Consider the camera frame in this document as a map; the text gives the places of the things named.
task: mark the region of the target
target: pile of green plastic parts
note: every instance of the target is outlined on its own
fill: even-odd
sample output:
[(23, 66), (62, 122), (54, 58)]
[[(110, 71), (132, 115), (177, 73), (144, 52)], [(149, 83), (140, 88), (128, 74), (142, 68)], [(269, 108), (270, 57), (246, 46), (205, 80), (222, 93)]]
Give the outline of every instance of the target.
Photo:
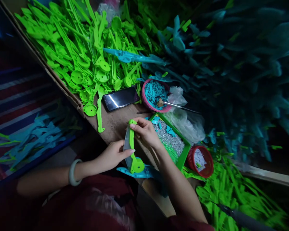
[[(104, 94), (122, 88), (137, 86), (140, 96), (140, 62), (124, 63), (103, 48), (138, 54), (144, 50), (131, 40), (145, 30), (139, 30), (130, 19), (127, 3), (121, 17), (114, 17), (108, 26), (106, 12), (93, 12), (85, 0), (87, 14), (76, 0), (63, 0), (61, 6), (50, 2), (49, 8), (37, 0), (22, 8), (23, 16), (15, 14), (25, 27), (25, 33), (49, 66), (58, 74), (67, 88), (79, 94), (88, 116), (98, 117), (98, 132), (103, 132), (101, 98)], [(97, 107), (94, 97), (98, 93)]]
[(231, 209), (239, 209), (276, 230), (289, 230), (285, 224), (288, 217), (286, 212), (249, 178), (243, 177), (230, 159), (223, 157), (222, 160), (223, 163), (214, 162), (214, 173), (208, 179), (200, 177), (186, 167), (182, 170), (186, 178), (193, 177), (205, 182), (203, 187), (196, 187), (196, 192), (200, 202), (211, 214), (211, 224), (215, 230), (235, 231), (239, 230), (239, 227), (232, 217), (227, 216), (214, 203), (226, 205)]

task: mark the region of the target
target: red shirt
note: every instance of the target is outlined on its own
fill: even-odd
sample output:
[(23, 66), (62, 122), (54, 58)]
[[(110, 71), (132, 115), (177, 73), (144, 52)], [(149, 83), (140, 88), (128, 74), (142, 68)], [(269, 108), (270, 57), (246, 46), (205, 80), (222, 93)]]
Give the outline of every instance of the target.
[[(0, 192), (0, 230), (135, 230), (139, 221), (133, 191), (123, 178), (87, 177), (77, 187), (64, 187), (44, 206), (46, 197), (24, 198), (16, 186), (17, 181)], [(178, 216), (166, 219), (162, 227), (214, 231), (208, 224)]]

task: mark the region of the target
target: right hand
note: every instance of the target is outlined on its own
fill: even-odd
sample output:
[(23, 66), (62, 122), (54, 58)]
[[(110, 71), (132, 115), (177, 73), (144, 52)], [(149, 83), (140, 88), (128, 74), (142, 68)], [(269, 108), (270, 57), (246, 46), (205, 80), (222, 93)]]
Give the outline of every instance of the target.
[(130, 124), (130, 128), (140, 135), (145, 144), (154, 149), (163, 147), (163, 144), (161, 143), (160, 138), (157, 136), (151, 121), (141, 117), (137, 117), (133, 120), (136, 121), (137, 124)]

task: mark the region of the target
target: red plastic basket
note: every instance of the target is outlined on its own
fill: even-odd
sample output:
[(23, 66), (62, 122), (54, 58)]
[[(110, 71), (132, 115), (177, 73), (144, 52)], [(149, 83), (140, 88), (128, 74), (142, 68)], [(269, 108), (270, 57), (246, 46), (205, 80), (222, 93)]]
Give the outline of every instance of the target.
[[(148, 107), (149, 109), (156, 111), (156, 112), (160, 112), (160, 113), (166, 113), (171, 109), (171, 106), (167, 105), (166, 107), (164, 107), (164, 109), (162, 110), (157, 110), (156, 108), (152, 107), (151, 104), (148, 102), (147, 98), (145, 97), (145, 86), (147, 85), (148, 82), (150, 82), (151, 80), (154, 79), (147, 79), (144, 83), (144, 85), (142, 86), (142, 92), (141, 92), (141, 96), (142, 96), (142, 100), (144, 102), (144, 105), (146, 107)], [(168, 86), (168, 84), (166, 84), (165, 82), (162, 81), (158, 81), (160, 84), (165, 86), (165, 90), (169, 91), (170, 87)]]
[[(205, 169), (203, 169), (201, 172), (198, 172), (197, 167), (195, 165), (195, 161), (194, 161), (194, 155), (197, 149), (200, 149), (206, 161)], [(197, 172), (200, 176), (204, 178), (210, 177), (214, 171), (213, 159), (212, 159), (211, 153), (204, 146), (200, 146), (200, 145), (193, 146), (188, 152), (187, 161), (188, 161), (187, 163), (190, 169), (192, 169), (194, 172)]]

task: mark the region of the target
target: phone screen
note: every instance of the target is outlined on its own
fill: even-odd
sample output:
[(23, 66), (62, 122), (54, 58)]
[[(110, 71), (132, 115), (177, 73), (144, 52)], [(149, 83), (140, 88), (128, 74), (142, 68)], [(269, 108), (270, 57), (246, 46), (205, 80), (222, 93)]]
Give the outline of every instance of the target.
[(112, 92), (103, 96), (106, 107), (109, 111), (117, 110), (139, 100), (135, 87)]

